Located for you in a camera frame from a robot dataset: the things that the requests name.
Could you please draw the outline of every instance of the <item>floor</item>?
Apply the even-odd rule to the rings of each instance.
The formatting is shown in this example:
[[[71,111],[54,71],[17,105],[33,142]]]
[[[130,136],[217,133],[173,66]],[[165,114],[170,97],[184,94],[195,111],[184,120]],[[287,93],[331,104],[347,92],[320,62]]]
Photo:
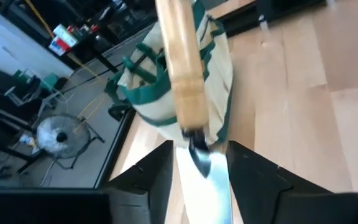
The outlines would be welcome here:
[[[213,9],[218,17],[248,0]],[[358,192],[358,1],[283,19],[229,39],[229,139],[333,192]],[[164,138],[134,118],[111,178]],[[189,223],[177,161],[166,223]],[[232,194],[234,223],[243,223]]]
[[[105,56],[113,65],[119,64],[122,57],[130,56],[134,50],[135,44],[139,43],[143,39],[147,31],[148,29],[145,29],[140,32],[139,35],[136,35],[132,39],[124,42],[122,46],[107,51]],[[106,69],[106,67],[97,60],[93,60],[86,65],[96,74],[101,73]],[[112,101],[103,93],[106,85],[106,79],[112,75],[112,72],[105,73],[99,78],[95,78],[94,80],[85,83],[74,90],[68,91],[64,94],[64,96],[60,97],[60,102],[58,103],[55,111],[46,111],[43,115],[48,116],[48,114],[51,113],[69,113],[73,116],[78,116],[89,103],[96,99],[88,107],[88,109],[81,114],[81,116],[89,116],[100,104],[100,102],[102,102],[100,107],[86,121],[101,135],[103,139],[106,140],[105,143],[98,140],[92,142],[88,149],[78,158],[74,169],[72,170],[63,170],[58,165],[54,165],[50,170],[49,175],[45,178],[43,187],[94,187],[99,171],[111,147],[119,125],[119,122],[112,119],[112,117],[108,115],[108,108],[112,105]],[[89,71],[81,69],[71,76],[63,91],[68,90],[69,88],[91,77],[93,76]],[[20,145],[17,150],[30,154],[32,149],[27,146]],[[6,155],[0,155],[1,160],[5,158]],[[72,160],[73,159],[66,159],[60,161],[63,165],[67,166],[71,164]],[[44,160],[37,162],[26,170],[28,174],[23,175],[20,178],[20,181],[17,180],[17,177],[14,177],[10,184],[21,184],[24,187],[40,186],[51,161],[51,159],[45,158]],[[6,161],[6,164],[17,168],[23,165],[24,162],[20,159],[10,157],[9,160]]]

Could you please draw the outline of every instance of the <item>bag handle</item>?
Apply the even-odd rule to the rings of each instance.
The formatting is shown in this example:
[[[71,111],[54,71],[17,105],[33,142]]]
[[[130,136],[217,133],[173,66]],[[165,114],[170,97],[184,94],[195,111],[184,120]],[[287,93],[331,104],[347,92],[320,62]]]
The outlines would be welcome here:
[[[151,47],[141,42],[136,44],[136,48],[140,50],[144,55],[146,55],[155,64],[155,60],[157,59],[158,54],[156,54]]]
[[[115,74],[115,76],[111,77],[107,81],[106,87],[104,88],[104,92],[110,96],[110,98],[112,99],[114,104],[130,106],[131,104],[129,103],[129,100],[127,100],[127,99],[121,100],[117,94],[118,80],[122,77],[123,73],[124,73],[124,71],[122,70],[122,71],[118,72],[117,74]]]
[[[183,129],[208,125],[203,69],[190,0],[156,0],[178,122]]]

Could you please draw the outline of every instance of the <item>green trim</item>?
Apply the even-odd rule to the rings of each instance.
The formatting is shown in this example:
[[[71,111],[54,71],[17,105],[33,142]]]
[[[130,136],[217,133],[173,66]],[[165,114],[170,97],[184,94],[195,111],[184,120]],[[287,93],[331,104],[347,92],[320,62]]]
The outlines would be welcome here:
[[[218,140],[214,144],[223,143],[227,138],[227,132],[229,131],[232,93],[233,93],[233,83],[232,83],[232,87],[230,89],[229,98],[227,99],[227,108],[226,108],[226,114],[224,115],[223,126],[218,131],[218,133],[216,133],[216,135],[218,136]]]
[[[194,2],[193,4],[193,17],[194,17],[194,25],[196,27],[196,30],[198,30],[201,21],[204,18],[205,14],[205,8],[203,6],[203,3],[201,3],[201,0],[198,0]]]
[[[149,124],[151,124],[152,126],[155,126],[155,127],[171,125],[171,124],[175,124],[176,122],[178,122],[178,119],[177,119],[176,116],[173,116],[171,118],[164,119],[164,120],[161,120],[161,121],[155,121],[155,120],[152,120],[152,119],[150,119],[150,118],[148,118],[146,116],[143,116],[140,113],[138,113],[138,114],[144,121],[146,121],[147,123],[149,123]]]
[[[204,16],[204,9],[200,1],[197,1],[193,5],[193,12],[195,15],[195,25],[198,28],[200,26],[202,18]],[[213,21],[216,26],[218,27],[217,30],[214,30],[210,33],[213,40],[203,49],[200,50],[200,57],[204,63],[205,71],[203,73],[204,81],[209,77],[209,71],[208,71],[208,63],[211,60],[211,52],[215,48],[216,43],[214,41],[214,38],[216,36],[219,36],[221,34],[224,34],[224,27],[223,25],[218,22],[217,20],[213,19],[212,17],[208,16],[209,21]],[[165,95],[168,91],[171,89],[171,84],[165,64],[165,55],[164,54],[156,54],[149,46],[145,44],[139,44],[137,45],[137,48],[142,51],[146,56],[148,56],[153,62],[155,62],[157,66],[157,77],[150,74],[149,72],[145,71],[144,69],[138,67],[134,68],[134,63],[128,59],[124,58],[124,65],[131,70],[132,72],[138,74],[141,76],[145,81],[149,83],[147,86],[140,86],[133,90],[128,90],[124,86],[119,86],[122,90],[122,92],[126,95],[127,100],[129,100],[133,105],[144,105],[147,103],[155,102],[156,100],[160,99],[163,95]],[[116,88],[111,88],[110,85],[114,85],[109,83],[106,85],[105,91],[107,93],[111,92],[112,90],[117,90],[117,82],[115,82]],[[226,114],[224,116],[224,124],[222,128],[218,131],[217,136],[218,140],[216,143],[223,142],[227,137],[228,127],[229,127],[229,117],[231,112],[231,98],[232,98],[232,88],[229,94],[229,98],[227,99],[227,110]],[[148,117],[143,116],[140,114],[140,117],[144,119],[147,123],[160,127],[160,126],[166,126],[171,125],[177,122],[177,117],[173,116],[171,118],[163,119],[163,120],[153,120]]]
[[[157,78],[151,74],[150,72],[144,70],[140,66],[136,66],[136,64],[129,58],[124,57],[122,59],[122,62],[126,68],[129,69],[132,73],[135,73],[136,75],[142,77],[142,79],[148,83],[154,83]]]
[[[104,88],[104,92],[110,96],[114,104],[121,104],[121,105],[131,105],[128,99],[120,100],[117,94],[117,82],[122,77],[124,71],[120,71],[115,74],[113,77],[110,77],[107,81],[106,87]]]
[[[215,32],[214,31],[214,32],[211,32],[211,35],[213,36],[213,38],[215,38],[217,35],[220,35],[220,34],[223,34],[223,33],[224,33],[224,31],[223,32],[221,32],[221,31]],[[209,77],[208,63],[212,58],[211,52],[215,48],[215,46],[216,46],[216,44],[215,44],[215,41],[213,39],[205,48],[200,50],[200,56],[201,56],[202,62],[204,63],[204,67],[206,68],[204,73],[203,73],[204,81]],[[165,69],[165,67],[163,66],[163,62],[162,62],[163,57],[164,57],[164,55],[160,55],[156,60],[156,63],[157,63],[157,83],[155,83],[155,85],[158,84],[158,85],[161,85],[162,87],[163,86],[169,86],[169,89],[168,89],[168,91],[169,91],[170,87],[171,87],[171,84],[170,84],[170,81],[169,81],[168,72]],[[160,91],[161,89],[156,88],[156,86],[154,86],[153,89],[154,89],[154,91],[147,90],[147,91],[144,92],[144,94],[148,95],[148,96],[143,95],[143,97],[148,98],[148,100],[151,100],[148,103],[152,103],[152,102],[158,100],[159,98],[161,98],[163,95],[165,95],[167,93],[167,92],[164,92],[164,91]],[[132,96],[127,95],[127,93],[125,93],[125,95],[133,103],[133,101],[131,100]],[[143,116],[141,114],[140,114],[140,116],[146,122],[148,122],[149,124],[151,124],[153,126],[156,126],[156,127],[166,126],[166,125],[174,124],[174,123],[177,122],[176,116],[171,117],[171,118],[167,118],[167,119],[164,119],[164,120],[153,120],[153,119],[147,118],[147,117],[145,117],[145,116]]]

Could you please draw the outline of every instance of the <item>fan stand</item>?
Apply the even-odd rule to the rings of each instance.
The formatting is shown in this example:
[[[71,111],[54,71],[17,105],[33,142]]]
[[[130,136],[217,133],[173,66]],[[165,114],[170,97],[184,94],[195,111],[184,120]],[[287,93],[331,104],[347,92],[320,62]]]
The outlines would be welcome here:
[[[74,157],[74,160],[73,162],[71,163],[70,166],[64,166],[58,158],[58,157],[55,157],[55,156],[52,156],[51,154],[48,154],[49,157],[51,157],[53,159],[53,161],[50,163],[49,165],[49,168],[47,169],[44,177],[42,178],[42,181],[41,181],[41,184],[40,184],[40,187],[42,187],[46,181],[46,178],[47,176],[49,175],[49,172],[50,172],[50,169],[53,167],[54,164],[57,164],[60,168],[62,168],[63,170],[70,170],[70,169],[73,169],[74,168],[74,165],[75,165],[75,162],[77,161],[78,159],[78,156],[80,156],[80,154],[82,154],[82,152],[84,152],[88,147],[89,145],[95,141],[95,140],[99,140],[101,141],[102,143],[105,143],[106,141],[100,136],[100,134],[90,125],[88,124],[86,121],[86,118],[85,117],[82,117],[80,119],[81,123],[83,123],[83,125],[85,125],[89,130],[90,132],[92,132],[94,134],[94,136],[83,146],[83,150],[81,150],[80,152],[77,153],[77,155]],[[65,134],[59,134],[57,136],[57,141],[64,141],[65,139],[67,138],[67,136]]]

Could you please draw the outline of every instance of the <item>concrete floor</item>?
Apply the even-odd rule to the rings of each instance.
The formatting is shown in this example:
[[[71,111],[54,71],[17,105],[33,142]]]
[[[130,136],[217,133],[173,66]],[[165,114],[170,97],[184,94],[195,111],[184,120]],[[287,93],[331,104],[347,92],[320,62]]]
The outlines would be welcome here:
[[[107,51],[105,56],[113,65],[119,64],[122,57],[130,56],[135,48],[135,44],[141,42],[147,31],[148,30],[145,30],[145,32],[134,36],[122,46]],[[97,60],[88,63],[87,66],[94,71],[94,73],[101,73],[106,70],[106,67]],[[74,116],[78,116],[86,105],[97,98],[95,102],[82,114],[82,116],[89,116],[89,114],[91,114],[103,98],[105,98],[99,109],[89,119],[87,119],[87,122],[101,135],[102,138],[106,140],[106,142],[101,143],[98,140],[92,142],[88,149],[79,156],[75,167],[72,170],[63,170],[58,165],[54,165],[46,178],[44,187],[94,187],[119,125],[119,122],[108,115],[108,108],[113,104],[113,102],[106,94],[103,93],[104,87],[106,86],[106,79],[113,75],[114,74],[112,72],[105,73],[100,76],[102,80],[95,78],[94,80],[65,93],[65,98],[69,99],[68,103],[63,103],[66,99],[64,97],[60,97],[60,101],[62,102],[58,104],[53,113],[69,113]],[[63,90],[67,90],[76,84],[89,79],[90,77],[92,77],[90,72],[81,69],[71,76],[70,81],[66,84]],[[31,152],[31,149],[26,146],[20,146],[17,150],[27,154]],[[73,159],[66,159],[60,161],[62,164],[67,166],[71,164],[72,160]],[[51,159],[45,158],[44,160],[30,166],[26,170],[28,175],[26,177],[27,181],[26,184],[24,184],[24,187],[38,187],[51,161]],[[14,167],[19,167],[24,162],[16,158],[10,158],[7,163],[13,165]]]

